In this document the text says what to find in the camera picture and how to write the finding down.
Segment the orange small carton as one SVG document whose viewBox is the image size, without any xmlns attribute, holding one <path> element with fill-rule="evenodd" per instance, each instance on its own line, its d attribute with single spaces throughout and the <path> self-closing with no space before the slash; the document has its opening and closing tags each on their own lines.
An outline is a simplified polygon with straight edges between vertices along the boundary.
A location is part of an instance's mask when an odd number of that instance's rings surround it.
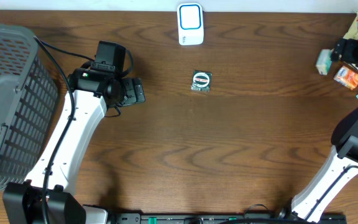
<svg viewBox="0 0 358 224">
<path fill-rule="evenodd" d="M 358 86 L 358 73 L 352 71 L 350 68 L 342 66 L 334 76 L 334 80 L 348 89 L 353 90 Z"/>
</svg>

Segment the green Kleenex tissue pack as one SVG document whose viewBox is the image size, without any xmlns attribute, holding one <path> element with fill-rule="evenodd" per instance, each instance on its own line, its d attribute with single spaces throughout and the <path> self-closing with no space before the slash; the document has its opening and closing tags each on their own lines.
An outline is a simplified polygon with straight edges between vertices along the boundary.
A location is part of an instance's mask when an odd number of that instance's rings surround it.
<svg viewBox="0 0 358 224">
<path fill-rule="evenodd" d="M 329 72 L 329 69 L 331 68 L 331 65 L 332 65 L 331 52 L 332 52 L 332 50 L 323 49 L 319 53 L 319 56 L 318 56 L 318 59 L 316 62 L 316 68 L 320 75 L 327 75 Z"/>
</svg>

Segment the black round-label packet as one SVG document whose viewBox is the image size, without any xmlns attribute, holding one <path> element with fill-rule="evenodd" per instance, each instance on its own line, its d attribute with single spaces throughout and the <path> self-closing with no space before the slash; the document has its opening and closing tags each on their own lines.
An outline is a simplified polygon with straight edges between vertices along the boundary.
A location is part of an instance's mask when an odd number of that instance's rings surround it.
<svg viewBox="0 0 358 224">
<path fill-rule="evenodd" d="M 211 72 L 203 72 L 203 71 L 195 70 L 193 72 L 191 90 L 209 92 L 211 89 L 211 80 L 212 80 Z"/>
</svg>

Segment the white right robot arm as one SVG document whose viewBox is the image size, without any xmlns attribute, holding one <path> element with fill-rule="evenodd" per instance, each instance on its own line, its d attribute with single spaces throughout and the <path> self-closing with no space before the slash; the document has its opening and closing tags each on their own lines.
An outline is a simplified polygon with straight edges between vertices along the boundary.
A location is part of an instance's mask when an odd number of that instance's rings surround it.
<svg viewBox="0 0 358 224">
<path fill-rule="evenodd" d="M 358 39 L 339 39 L 331 52 L 331 60 L 358 67 Z M 358 175 L 358 107 L 336 126 L 331 144 L 331 152 L 323 166 L 280 212 L 278 220 L 318 223 L 332 199 Z"/>
</svg>

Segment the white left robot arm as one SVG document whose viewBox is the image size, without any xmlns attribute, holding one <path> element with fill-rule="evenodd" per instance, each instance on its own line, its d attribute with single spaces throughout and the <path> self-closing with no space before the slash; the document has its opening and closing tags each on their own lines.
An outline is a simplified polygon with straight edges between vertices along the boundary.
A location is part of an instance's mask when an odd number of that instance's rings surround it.
<svg viewBox="0 0 358 224">
<path fill-rule="evenodd" d="M 77 68 L 58 123 L 40 159 L 21 184 L 8 183 L 2 200 L 10 223 L 111 223 L 107 209 L 81 205 L 75 184 L 91 137 L 110 108 L 145 101 L 142 80 Z"/>
</svg>

